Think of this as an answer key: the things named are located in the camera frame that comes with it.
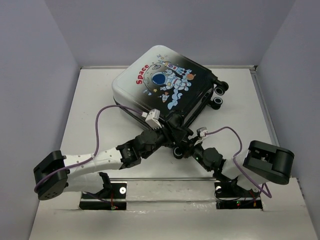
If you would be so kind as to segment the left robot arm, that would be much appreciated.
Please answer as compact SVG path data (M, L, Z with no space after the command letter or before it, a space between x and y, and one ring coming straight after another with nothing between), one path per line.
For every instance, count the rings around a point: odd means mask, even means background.
M108 150L84 155L64 155L60 150L49 153L33 169L34 192L40 201L53 199L71 186L71 180L94 172L135 167L161 147L178 145L193 131L184 126L165 125L144 130L135 138Z

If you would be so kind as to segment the black and white suitcase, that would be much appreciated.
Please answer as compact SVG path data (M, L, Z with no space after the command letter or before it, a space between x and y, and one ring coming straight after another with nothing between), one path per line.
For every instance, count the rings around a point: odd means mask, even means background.
M114 102L144 127L143 112L160 111L159 122L189 129L206 106L219 109L229 85L213 72L174 50L156 45L117 76L111 85ZM197 132L188 137L177 158L185 157L187 145L194 145Z

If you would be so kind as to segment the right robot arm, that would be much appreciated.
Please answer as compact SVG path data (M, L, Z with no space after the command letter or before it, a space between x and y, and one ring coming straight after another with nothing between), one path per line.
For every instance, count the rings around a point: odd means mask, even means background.
M292 151L258 140L250 142L245 151L226 159L216 148L204 149L199 143L186 152L213 177L230 183L235 196L242 196L250 190L258 190L268 182L287 185L290 181L295 155Z

